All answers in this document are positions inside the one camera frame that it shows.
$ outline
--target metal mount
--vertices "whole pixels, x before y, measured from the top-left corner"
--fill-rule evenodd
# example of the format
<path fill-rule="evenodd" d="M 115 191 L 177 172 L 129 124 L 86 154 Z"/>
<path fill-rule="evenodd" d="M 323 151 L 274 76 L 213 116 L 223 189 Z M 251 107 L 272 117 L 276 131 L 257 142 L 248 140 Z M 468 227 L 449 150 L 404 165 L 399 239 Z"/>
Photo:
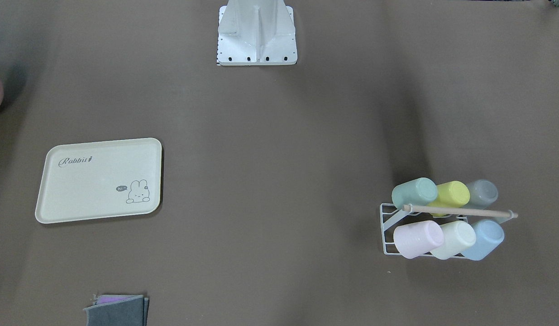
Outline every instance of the metal mount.
<path fill-rule="evenodd" d="M 407 216 L 413 216 L 418 218 L 422 213 L 440 213 L 447 214 L 443 217 L 433 217 L 435 221 L 441 221 L 447 217 L 453 217 L 460 221 L 465 221 L 468 223 L 469 216 L 484 216 L 492 217 L 494 221 L 499 224 L 505 223 L 505 221 L 510 221 L 511 219 L 517 218 L 519 215 L 513 211 L 500 212 L 500 211 L 488 211 L 486 209 L 464 209 L 464 208 L 441 208 L 441 207 L 429 207 L 429 206 L 414 206 L 412 204 L 402 206 L 402 209 L 397 209 L 393 204 L 381 204 L 380 205 L 380 229 L 382 230 L 382 246 L 384 254 L 389 254 L 392 256 L 400 256 L 401 254 L 396 249 L 396 244 L 391 238 L 393 231 L 393 226 L 397 225 L 399 221 Z M 433 257 L 431 253 L 421 254 L 421 256 Z M 464 258 L 461 254 L 452 256 L 451 258 Z"/>
<path fill-rule="evenodd" d="M 217 45 L 221 66 L 295 64 L 293 8 L 283 0 L 229 0 L 219 9 Z"/>

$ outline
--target blue cup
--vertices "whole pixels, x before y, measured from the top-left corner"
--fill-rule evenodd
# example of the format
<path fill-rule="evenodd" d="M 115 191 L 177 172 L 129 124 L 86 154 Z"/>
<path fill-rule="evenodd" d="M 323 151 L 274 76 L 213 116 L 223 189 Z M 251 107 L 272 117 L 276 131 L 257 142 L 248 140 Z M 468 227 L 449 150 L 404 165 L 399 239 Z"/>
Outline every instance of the blue cup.
<path fill-rule="evenodd" d="M 470 192 L 470 200 L 462 208 L 485 209 L 498 198 L 497 187 L 488 180 L 476 180 L 467 183 L 466 187 Z"/>
<path fill-rule="evenodd" d="M 392 202 L 397 209 L 407 204 L 426 206 L 437 197 L 436 184 L 426 177 L 399 184 L 392 190 Z"/>
<path fill-rule="evenodd" d="M 493 220 L 480 220 L 472 225 L 472 229 L 476 233 L 476 243 L 461 252 L 470 260 L 485 258 L 505 239 L 505 231 Z"/>

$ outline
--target gray cloth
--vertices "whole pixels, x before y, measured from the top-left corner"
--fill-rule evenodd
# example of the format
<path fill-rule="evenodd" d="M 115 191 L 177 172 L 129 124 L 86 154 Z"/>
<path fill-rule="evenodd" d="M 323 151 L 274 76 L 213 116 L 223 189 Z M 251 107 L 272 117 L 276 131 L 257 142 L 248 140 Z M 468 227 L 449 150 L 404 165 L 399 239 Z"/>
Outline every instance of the gray cloth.
<path fill-rule="evenodd" d="M 146 326 L 148 299 L 134 295 L 85 308 L 86 326 Z"/>

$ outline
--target brown table surface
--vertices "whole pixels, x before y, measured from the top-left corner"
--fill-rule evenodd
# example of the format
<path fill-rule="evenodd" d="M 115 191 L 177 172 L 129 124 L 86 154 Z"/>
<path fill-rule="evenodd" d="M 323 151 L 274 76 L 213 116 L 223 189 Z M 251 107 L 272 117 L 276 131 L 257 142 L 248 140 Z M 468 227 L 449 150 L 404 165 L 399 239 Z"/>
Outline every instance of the brown table surface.
<path fill-rule="evenodd" d="M 0 0 L 0 326 L 559 325 L 559 8 L 289 0 L 299 62 L 218 67 L 224 0 Z M 155 137 L 148 216 L 34 218 L 58 144 Z M 492 180 L 480 262 L 385 256 L 401 182 Z"/>

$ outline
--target tray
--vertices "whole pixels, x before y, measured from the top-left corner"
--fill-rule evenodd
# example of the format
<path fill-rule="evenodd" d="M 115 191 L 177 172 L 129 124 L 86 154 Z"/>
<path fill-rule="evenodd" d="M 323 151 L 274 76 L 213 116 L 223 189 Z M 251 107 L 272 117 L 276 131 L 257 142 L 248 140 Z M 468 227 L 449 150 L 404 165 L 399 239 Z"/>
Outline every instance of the tray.
<path fill-rule="evenodd" d="M 46 155 L 40 223 L 147 214 L 161 202 L 162 146 L 155 138 L 60 145 Z"/>

